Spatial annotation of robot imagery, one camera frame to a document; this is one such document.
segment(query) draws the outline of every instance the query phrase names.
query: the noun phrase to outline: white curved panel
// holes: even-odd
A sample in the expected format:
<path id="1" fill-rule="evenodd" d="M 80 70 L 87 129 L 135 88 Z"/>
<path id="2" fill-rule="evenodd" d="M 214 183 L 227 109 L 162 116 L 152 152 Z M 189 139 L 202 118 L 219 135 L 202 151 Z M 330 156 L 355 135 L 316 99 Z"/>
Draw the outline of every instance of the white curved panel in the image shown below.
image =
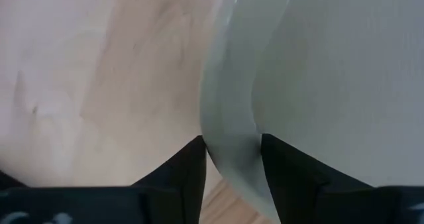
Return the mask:
<path id="1" fill-rule="evenodd" d="M 215 165 L 245 200 L 274 220 L 251 94 L 258 58 L 287 1 L 224 0 L 201 84 L 201 128 Z"/>
<path id="2" fill-rule="evenodd" d="M 423 0 L 291 0 L 254 86 L 262 132 L 375 186 L 423 185 Z"/>

